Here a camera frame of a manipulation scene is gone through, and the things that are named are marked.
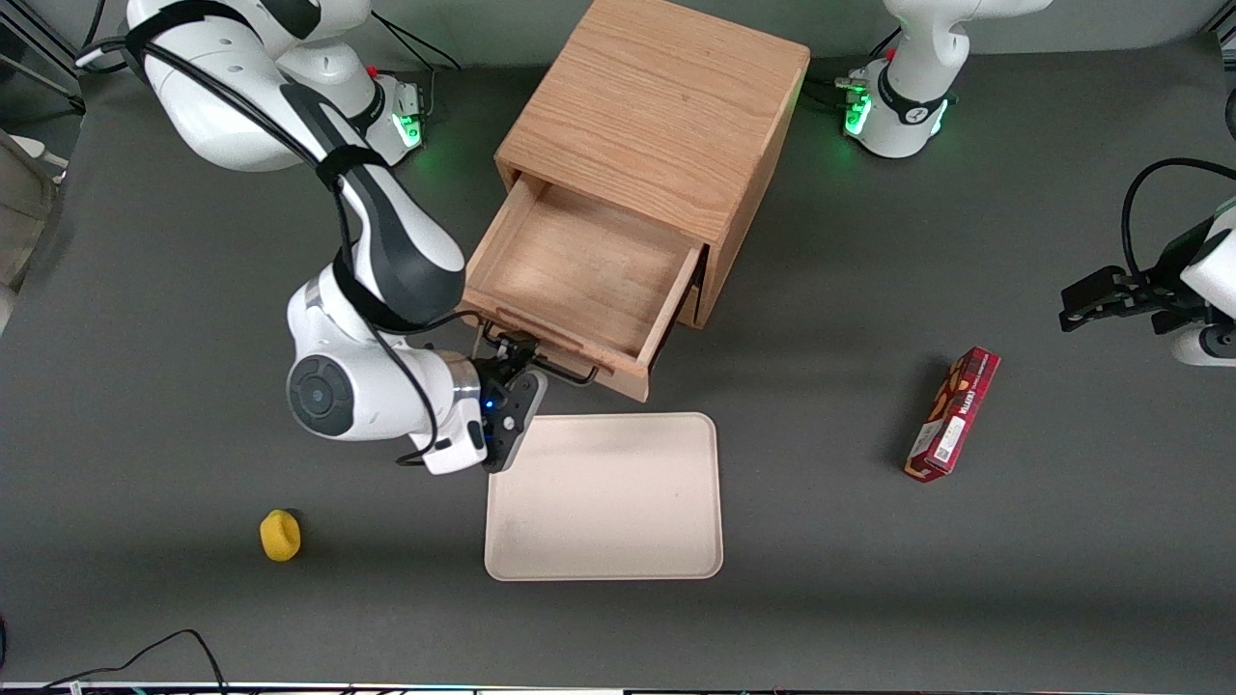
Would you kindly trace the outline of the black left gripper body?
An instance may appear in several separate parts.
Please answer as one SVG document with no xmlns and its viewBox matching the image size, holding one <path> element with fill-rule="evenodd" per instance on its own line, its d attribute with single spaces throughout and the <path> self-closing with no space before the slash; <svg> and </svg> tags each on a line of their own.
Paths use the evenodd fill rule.
<svg viewBox="0 0 1236 695">
<path fill-rule="evenodd" d="M 1120 237 L 1128 276 L 1132 278 L 1133 305 L 1140 312 L 1152 312 L 1152 326 L 1157 335 L 1166 335 L 1189 324 L 1217 325 L 1220 312 L 1208 301 L 1201 299 L 1196 291 L 1188 289 L 1180 273 L 1192 263 L 1201 250 L 1201 242 L 1208 240 L 1214 220 L 1204 220 L 1192 225 L 1187 232 L 1166 244 L 1156 263 L 1140 267 L 1133 251 L 1131 220 L 1124 216 L 1120 223 Z"/>
</svg>

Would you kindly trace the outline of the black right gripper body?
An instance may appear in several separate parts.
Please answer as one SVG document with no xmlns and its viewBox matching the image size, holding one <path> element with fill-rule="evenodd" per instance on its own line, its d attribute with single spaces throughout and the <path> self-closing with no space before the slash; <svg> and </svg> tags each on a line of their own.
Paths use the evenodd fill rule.
<svg viewBox="0 0 1236 695">
<path fill-rule="evenodd" d="M 472 359 L 478 375 L 480 408 L 483 432 L 525 432 L 529 411 L 517 392 L 520 375 L 510 375 L 508 364 L 486 364 Z"/>
</svg>

